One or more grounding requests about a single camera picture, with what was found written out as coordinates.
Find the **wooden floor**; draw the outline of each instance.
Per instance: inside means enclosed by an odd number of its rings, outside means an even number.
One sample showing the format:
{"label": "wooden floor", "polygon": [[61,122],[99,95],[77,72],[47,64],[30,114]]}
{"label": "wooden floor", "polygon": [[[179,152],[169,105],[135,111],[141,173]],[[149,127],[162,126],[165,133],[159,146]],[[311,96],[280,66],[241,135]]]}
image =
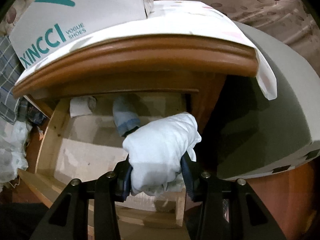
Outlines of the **wooden floor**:
{"label": "wooden floor", "polygon": [[[48,121],[41,127],[45,131]],[[26,150],[28,171],[34,172],[41,141],[36,128],[31,132],[30,144]],[[247,181],[265,203],[288,240],[298,240],[307,226],[312,212],[314,197],[313,162],[280,174]],[[37,203],[39,199],[21,181],[15,189],[4,190],[0,202]]]}

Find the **white container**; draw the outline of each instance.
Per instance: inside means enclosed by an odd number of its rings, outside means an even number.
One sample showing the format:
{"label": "white container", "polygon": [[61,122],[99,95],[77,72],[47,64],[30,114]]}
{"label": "white container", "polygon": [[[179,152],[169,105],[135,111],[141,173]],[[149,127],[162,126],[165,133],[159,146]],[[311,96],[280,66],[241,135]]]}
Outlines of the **white container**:
{"label": "white container", "polygon": [[148,17],[153,0],[35,0],[9,38],[27,69],[82,36]]}

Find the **patterned fabric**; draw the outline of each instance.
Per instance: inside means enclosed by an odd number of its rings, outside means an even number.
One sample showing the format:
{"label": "patterned fabric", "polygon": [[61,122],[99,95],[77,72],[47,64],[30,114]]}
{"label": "patterned fabric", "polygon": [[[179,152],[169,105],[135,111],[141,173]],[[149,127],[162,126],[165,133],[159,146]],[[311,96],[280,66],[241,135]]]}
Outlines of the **patterned fabric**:
{"label": "patterned fabric", "polygon": [[20,99],[14,99],[12,89],[23,71],[8,36],[0,37],[0,116],[13,124],[17,120]]}

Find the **metal screw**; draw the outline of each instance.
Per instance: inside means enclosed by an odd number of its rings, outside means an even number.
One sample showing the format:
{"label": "metal screw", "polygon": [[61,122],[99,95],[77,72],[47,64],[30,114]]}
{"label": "metal screw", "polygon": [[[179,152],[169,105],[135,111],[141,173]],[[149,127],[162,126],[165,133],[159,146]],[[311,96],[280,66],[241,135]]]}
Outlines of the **metal screw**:
{"label": "metal screw", "polygon": [[79,180],[79,179],[73,179],[72,181],[70,181],[70,184],[72,186],[76,186],[76,185],[78,185],[80,183],[81,183],[81,180]]}
{"label": "metal screw", "polygon": [[245,185],[247,183],[244,179],[238,179],[237,182],[241,186],[243,186],[243,185]]}
{"label": "metal screw", "polygon": [[114,171],[108,171],[107,174],[106,174],[106,176],[108,178],[113,178],[115,175],[116,175],[116,173]]}
{"label": "metal screw", "polygon": [[205,179],[210,178],[211,174],[210,172],[204,171],[201,173],[201,176]]}

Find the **open drawer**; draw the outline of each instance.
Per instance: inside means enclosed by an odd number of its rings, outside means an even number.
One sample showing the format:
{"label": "open drawer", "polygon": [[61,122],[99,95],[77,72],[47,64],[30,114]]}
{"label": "open drawer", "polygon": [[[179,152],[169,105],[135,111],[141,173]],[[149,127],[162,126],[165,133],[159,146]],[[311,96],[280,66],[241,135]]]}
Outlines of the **open drawer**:
{"label": "open drawer", "polygon": [[[70,99],[61,99],[58,103],[42,140],[35,174],[19,170],[21,178],[48,207],[71,179],[97,179],[127,157],[122,149],[124,138],[117,133],[112,116],[112,102],[118,95],[96,96],[93,114],[74,118],[70,118]],[[186,109],[184,95],[179,93],[135,93],[129,98],[142,125]],[[130,195],[124,203],[116,203],[121,237],[138,239],[137,234],[129,232],[143,229],[151,230],[151,233],[156,228],[163,228],[170,231],[166,234],[188,239],[183,225],[185,197],[183,188],[182,192],[167,192],[158,198],[144,193],[135,197]],[[90,200],[90,235],[93,235],[93,210],[94,200]]]}

